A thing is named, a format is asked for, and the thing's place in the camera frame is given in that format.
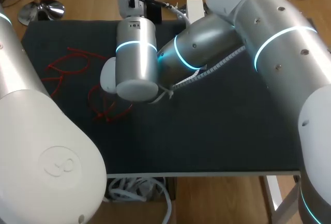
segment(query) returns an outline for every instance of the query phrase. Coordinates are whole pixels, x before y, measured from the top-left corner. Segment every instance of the table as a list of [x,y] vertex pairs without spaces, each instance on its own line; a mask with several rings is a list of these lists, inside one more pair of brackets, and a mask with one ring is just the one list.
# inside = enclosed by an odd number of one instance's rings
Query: table
[[[22,44],[40,78],[57,76],[47,65],[67,47],[115,56],[118,21],[32,22]],[[158,50],[185,28],[180,21],[156,26]],[[74,67],[66,62],[63,66]],[[158,104],[137,103],[113,122],[94,122],[87,94],[98,84],[104,61],[68,76],[54,101],[99,148],[108,174],[149,176],[293,174],[299,142],[247,53]],[[45,83],[49,93],[54,85]]]

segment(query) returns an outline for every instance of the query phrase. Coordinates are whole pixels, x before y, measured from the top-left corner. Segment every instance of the silver cylindrical link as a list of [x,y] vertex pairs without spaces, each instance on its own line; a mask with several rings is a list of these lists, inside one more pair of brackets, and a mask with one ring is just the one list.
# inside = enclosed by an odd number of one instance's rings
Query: silver cylindrical link
[[241,44],[234,27],[216,14],[201,18],[159,51],[160,83],[165,87],[173,85],[215,56],[219,61]]
[[116,90],[123,99],[146,101],[158,92],[154,24],[128,17],[117,27]]
[[331,83],[328,48],[287,0],[245,0],[239,6],[234,25],[253,58],[252,66],[296,128],[306,99]]
[[262,75],[293,130],[299,130],[305,164],[299,195],[302,220],[328,222],[330,52],[287,0],[243,0],[233,16],[252,68]]
[[0,99],[22,89],[48,95],[0,6]]

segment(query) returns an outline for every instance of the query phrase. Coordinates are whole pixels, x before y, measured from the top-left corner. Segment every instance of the red cable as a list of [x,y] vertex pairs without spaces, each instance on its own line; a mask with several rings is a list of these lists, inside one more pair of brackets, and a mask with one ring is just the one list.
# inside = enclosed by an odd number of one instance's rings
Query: red cable
[[58,80],[58,84],[57,84],[57,87],[56,89],[53,91],[53,93],[51,94],[51,97],[53,97],[56,92],[58,91],[58,89],[60,88],[61,84],[62,84],[62,81],[63,81],[63,75],[61,75],[60,77],[58,78],[43,78],[41,79],[42,81],[56,81]]
[[91,56],[93,56],[93,57],[98,57],[98,58],[100,58],[100,59],[107,59],[106,57],[101,56],[101,55],[96,54],[96,53],[86,52],[86,51],[82,51],[82,50],[75,49],[75,48],[71,48],[71,47],[67,47],[67,49],[68,49],[68,51],[72,51],[72,52],[80,52],[80,53],[84,53],[84,54],[91,55]]
[[114,116],[113,118],[107,118],[107,122],[113,122],[114,120],[127,115],[131,111],[131,108],[132,108],[132,104],[124,112]]
[[100,118],[102,118],[102,117],[105,117],[105,118],[106,118],[106,121],[109,123],[109,122],[112,122],[112,121],[114,121],[114,120],[116,120],[116,119],[118,119],[118,118],[120,118],[120,117],[123,117],[124,115],[128,114],[128,113],[131,111],[132,104],[129,106],[128,109],[126,109],[126,110],[123,111],[122,113],[120,113],[120,114],[118,114],[118,115],[116,115],[116,116],[114,116],[114,117],[108,117],[109,112],[115,107],[115,105],[116,105],[116,101],[114,101],[114,102],[110,105],[110,107],[108,107],[108,108],[106,109],[106,98],[105,98],[105,97],[102,98],[104,111],[103,111],[103,112],[98,111],[98,110],[97,110],[97,109],[91,104],[91,95],[92,95],[92,93],[93,93],[95,90],[97,90],[97,89],[99,89],[99,88],[100,88],[100,85],[99,85],[99,84],[93,86],[93,88],[91,88],[91,89],[89,90],[88,95],[87,95],[87,101],[88,101],[88,104],[89,104],[90,108],[92,109],[93,112],[95,112],[95,113],[97,114],[97,116],[95,116],[95,117],[93,118],[93,121],[95,121],[95,120],[97,120],[97,119],[100,119]]
[[[76,70],[76,71],[65,71],[65,70],[60,70],[60,69],[54,67],[55,64],[57,64],[57,63],[59,63],[59,62],[65,60],[65,59],[67,59],[67,58],[71,58],[71,57],[79,57],[79,56],[80,56],[80,57],[84,57],[85,59],[87,59],[87,64],[86,64],[86,66],[85,66],[83,69],[81,69],[81,70]],[[89,67],[89,58],[88,58],[86,55],[84,55],[84,54],[80,54],[80,53],[72,53],[72,54],[69,54],[69,55],[66,55],[66,56],[60,57],[59,59],[55,60],[53,63],[49,64],[49,65],[47,66],[46,69],[48,69],[48,68],[52,68],[52,69],[57,70],[58,72],[63,73],[63,74],[79,74],[79,73],[82,73],[82,72],[86,71],[86,70],[88,69],[88,67]]]
[[[43,78],[41,79],[42,81],[56,81],[58,80],[58,84],[57,84],[57,87],[56,89],[54,90],[54,92],[51,94],[51,97],[53,97],[59,90],[62,82],[63,82],[63,78],[64,78],[64,75],[65,74],[79,74],[79,73],[83,73],[84,71],[86,71],[89,66],[90,66],[90,59],[85,55],[90,55],[90,56],[94,56],[94,57],[98,57],[100,59],[107,59],[106,57],[104,56],[101,56],[99,54],[96,54],[96,53],[91,53],[91,52],[87,52],[87,51],[82,51],[82,50],[79,50],[79,49],[75,49],[75,48],[70,48],[68,47],[67,48],[68,51],[73,51],[73,52],[76,52],[76,53],[72,53],[72,54],[69,54],[69,55],[66,55],[66,56],[63,56],[63,57],[60,57],[59,59],[57,59],[56,61],[52,62],[51,64],[49,64],[46,68],[49,69],[49,68],[52,68],[58,72],[61,73],[61,76],[56,78],[56,77],[53,77],[53,78]],[[85,59],[87,59],[87,64],[86,66],[81,69],[81,70],[77,70],[77,71],[65,71],[65,70],[61,70],[61,69],[58,69],[57,67],[55,67],[55,65],[67,58],[71,58],[71,57],[83,57]],[[116,101],[114,101],[108,108],[107,108],[107,102],[106,102],[106,98],[103,97],[102,100],[103,100],[103,112],[99,112],[92,104],[91,104],[91,95],[92,93],[99,89],[100,88],[100,84],[98,85],[95,85],[93,86],[89,91],[88,91],[88,94],[87,94],[87,101],[88,101],[88,104],[90,106],[90,108],[92,109],[93,112],[95,112],[97,114],[96,117],[93,118],[93,120],[97,120],[99,118],[102,118],[102,117],[105,117],[106,118],[106,121],[109,123],[109,122],[112,122],[120,117],[123,117],[124,115],[128,114],[130,111],[131,111],[131,108],[132,108],[132,104],[125,110],[123,111],[122,113],[114,116],[114,117],[108,117],[108,114],[111,112],[111,110],[115,107],[116,105]]]

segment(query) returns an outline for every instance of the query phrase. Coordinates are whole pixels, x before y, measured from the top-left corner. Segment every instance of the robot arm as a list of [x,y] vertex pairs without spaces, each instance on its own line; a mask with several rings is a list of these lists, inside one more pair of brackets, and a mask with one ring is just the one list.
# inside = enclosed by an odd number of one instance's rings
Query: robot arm
[[0,30],[0,219],[87,223],[106,187],[101,154],[49,97],[1,6]]
[[[222,52],[238,45],[236,35],[239,35],[252,57],[252,66],[261,74],[289,125],[300,137],[304,158],[299,192],[302,220],[328,223],[331,219],[330,51],[314,27],[287,0],[206,1],[215,14],[234,27],[214,16],[192,24],[158,53],[162,82],[174,84],[187,76],[188,71],[192,74],[212,58],[209,52],[215,52],[214,49]],[[217,38],[192,49],[192,44],[201,41],[201,37],[213,34]]]
[[[170,41],[158,61],[153,25],[142,17],[125,19],[118,26],[116,56],[126,62],[116,63],[116,90],[125,99],[148,100],[157,93],[158,83],[174,84],[243,42],[252,66],[300,136],[305,164],[301,217],[304,223],[328,223],[327,47],[286,0],[207,3],[214,14]],[[0,29],[0,218],[8,224],[87,223],[106,187],[101,154],[49,98],[1,7]]]

